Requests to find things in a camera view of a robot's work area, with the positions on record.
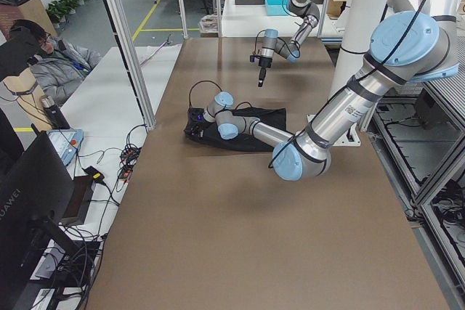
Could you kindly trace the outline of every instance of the blue container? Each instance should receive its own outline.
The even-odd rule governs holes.
[[[268,16],[287,16],[287,5],[289,0],[264,0],[264,7]]]

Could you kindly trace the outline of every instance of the black hair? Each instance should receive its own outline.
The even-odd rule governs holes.
[[[30,20],[15,20],[9,30],[9,36],[11,37],[11,32],[17,30],[19,27],[27,28],[37,41],[47,38],[47,32],[40,25]]]

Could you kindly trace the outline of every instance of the white table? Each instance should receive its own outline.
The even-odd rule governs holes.
[[[141,62],[156,49],[156,47],[137,47],[139,61]],[[181,45],[166,46],[142,66],[142,73],[154,113],[158,109],[180,49]],[[128,132],[134,126],[143,123],[117,47],[108,51],[61,110],[72,127],[84,130],[84,140],[79,151],[80,165],[83,168],[94,166],[105,176],[105,183],[113,188],[117,181],[121,151],[108,150],[98,164],[97,160],[102,154],[101,152],[84,157],[82,155],[111,147],[123,149]],[[131,143],[141,147],[146,136],[145,128],[139,127],[131,133]],[[68,166],[68,172],[71,176],[75,172],[75,167],[77,176],[84,175],[79,164],[76,166],[72,162]],[[127,184],[120,181],[118,183],[120,191],[113,192],[113,196],[118,202],[123,200],[126,187]],[[108,190],[101,184],[96,184],[92,199],[107,200],[108,198]],[[84,224],[76,228],[97,234],[104,210],[104,203],[91,203]],[[109,204],[107,206],[100,234],[109,231],[117,211],[118,207],[115,205]],[[65,293],[76,291],[77,289],[66,289]],[[68,299],[60,303],[59,309],[74,310],[78,302],[79,298]]]
[[[235,0],[225,0],[221,21],[223,36],[229,37],[255,37],[259,31],[267,28],[276,29],[281,37],[292,37],[300,23],[302,19],[298,17],[268,16],[264,5],[235,5]],[[335,23],[335,20],[325,15],[322,38],[340,39],[342,37],[344,31],[337,30]],[[317,36],[318,26],[309,36]]]

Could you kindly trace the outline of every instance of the yellow tape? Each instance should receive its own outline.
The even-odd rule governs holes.
[[[34,132],[31,127],[15,127],[13,128],[15,132]]]
[[[155,11],[155,9],[157,8],[157,6],[160,4],[160,1],[161,1],[161,0],[157,0],[157,4],[154,4],[154,5],[152,6],[152,9],[150,9],[150,11],[145,15],[144,20],[142,20],[142,22],[140,23],[139,27],[136,29],[136,33],[134,33],[134,35],[132,36],[132,41],[136,40],[136,38],[138,37],[140,31],[144,28],[145,23],[147,23],[147,21],[148,21],[148,19],[150,18],[150,16],[152,16],[152,13]]]
[[[200,30],[198,28],[188,28],[187,30]],[[157,29],[141,29],[140,32],[180,32],[182,28],[157,28]]]

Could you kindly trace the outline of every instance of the brown tabletop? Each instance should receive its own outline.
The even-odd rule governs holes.
[[[253,39],[189,39],[105,246],[88,309],[440,310],[448,306],[370,142],[333,148],[328,173],[286,182],[269,153],[186,140],[187,95],[211,79],[236,102],[286,107],[288,130],[328,96],[333,65],[308,38],[263,88]],[[213,85],[193,91],[205,107]]]

